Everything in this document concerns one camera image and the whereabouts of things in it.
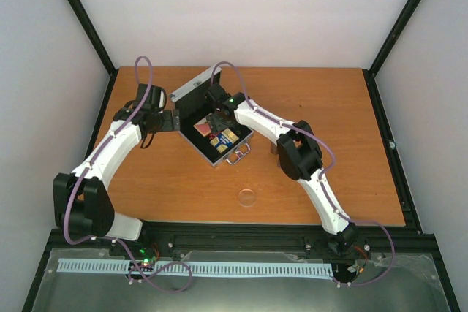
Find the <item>blue gold card deck box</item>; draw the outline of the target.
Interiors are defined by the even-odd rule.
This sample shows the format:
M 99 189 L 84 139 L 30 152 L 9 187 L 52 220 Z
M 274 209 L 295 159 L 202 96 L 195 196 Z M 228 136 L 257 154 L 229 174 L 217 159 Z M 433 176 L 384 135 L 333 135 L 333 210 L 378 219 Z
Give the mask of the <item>blue gold card deck box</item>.
M 224 153 L 239 140 L 239 137 L 236 133 L 234 136 L 224 136 L 221 134 L 221 132 L 211 133 L 209 135 L 209 139 L 211 135 L 215 135 L 216 138 L 210 140 L 210 144 L 215 147 L 219 153 Z

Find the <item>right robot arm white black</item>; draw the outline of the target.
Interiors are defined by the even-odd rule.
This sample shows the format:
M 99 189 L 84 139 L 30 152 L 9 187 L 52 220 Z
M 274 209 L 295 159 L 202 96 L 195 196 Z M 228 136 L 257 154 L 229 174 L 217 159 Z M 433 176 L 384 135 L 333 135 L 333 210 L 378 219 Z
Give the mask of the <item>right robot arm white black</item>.
M 232 96 L 210 88 L 205 99 L 214 108 L 208 120 L 213 127 L 246 126 L 276 146 L 283 173 L 301 185 L 320 217 L 322 228 L 329 234 L 328 247 L 335 255 L 344 256 L 358 239 L 358 230 L 331 189 L 319 141 L 310 125 L 282 119 L 242 93 Z

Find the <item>clear round dealer button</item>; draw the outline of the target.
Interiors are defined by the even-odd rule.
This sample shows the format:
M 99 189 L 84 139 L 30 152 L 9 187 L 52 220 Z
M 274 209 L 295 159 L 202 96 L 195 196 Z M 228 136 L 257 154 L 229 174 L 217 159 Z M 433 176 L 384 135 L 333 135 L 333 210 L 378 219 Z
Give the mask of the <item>clear round dealer button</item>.
M 238 201 L 240 205 L 249 208 L 255 204 L 257 195 L 251 189 L 242 189 L 238 193 Z

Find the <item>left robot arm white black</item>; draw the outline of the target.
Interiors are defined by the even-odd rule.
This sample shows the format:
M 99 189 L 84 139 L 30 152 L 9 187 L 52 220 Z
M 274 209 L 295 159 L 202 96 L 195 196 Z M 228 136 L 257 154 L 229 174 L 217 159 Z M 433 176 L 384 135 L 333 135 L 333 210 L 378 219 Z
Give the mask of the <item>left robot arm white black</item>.
M 178 110 L 150 110 L 135 113 L 120 109 L 98 146 L 71 173 L 59 173 L 53 180 L 56 225 L 65 240 L 77 245 L 85 240 L 106 237 L 126 240 L 136 255 L 147 254 L 152 237 L 144 232 L 143 221 L 116 212 L 108 189 L 129 152 L 160 132 L 175 132 L 181 127 Z

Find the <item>brown poker chip stack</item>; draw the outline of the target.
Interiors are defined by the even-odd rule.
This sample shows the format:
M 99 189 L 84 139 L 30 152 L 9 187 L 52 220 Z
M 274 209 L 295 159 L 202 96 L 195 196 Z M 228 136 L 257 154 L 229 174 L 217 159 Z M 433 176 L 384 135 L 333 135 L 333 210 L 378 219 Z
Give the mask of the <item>brown poker chip stack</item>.
M 273 155 L 277 155 L 277 154 L 278 154 L 277 145 L 274 144 L 273 142 L 271 143 L 270 152 L 271 152 Z

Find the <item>aluminium poker case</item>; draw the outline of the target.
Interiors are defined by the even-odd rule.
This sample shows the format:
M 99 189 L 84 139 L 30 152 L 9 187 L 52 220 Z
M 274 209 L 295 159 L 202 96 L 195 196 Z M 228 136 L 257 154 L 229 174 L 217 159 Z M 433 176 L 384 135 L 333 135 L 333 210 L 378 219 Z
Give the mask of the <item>aluminium poker case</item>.
M 224 128 L 213 116 L 215 109 L 205 93 L 220 81 L 221 73 L 221 68 L 211 66 L 170 94 L 180 114 L 181 135 L 212 167 L 224 161 L 237 164 L 250 152 L 253 136 L 251 129 L 238 124 Z

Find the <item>red card deck box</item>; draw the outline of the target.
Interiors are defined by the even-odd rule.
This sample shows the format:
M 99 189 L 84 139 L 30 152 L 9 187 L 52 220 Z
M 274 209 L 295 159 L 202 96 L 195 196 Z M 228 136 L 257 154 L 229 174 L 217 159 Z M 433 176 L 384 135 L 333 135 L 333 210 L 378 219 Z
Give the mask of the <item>red card deck box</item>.
M 211 130 L 206 122 L 206 119 L 197 122 L 193 127 L 202 137 L 207 137 L 211 134 Z

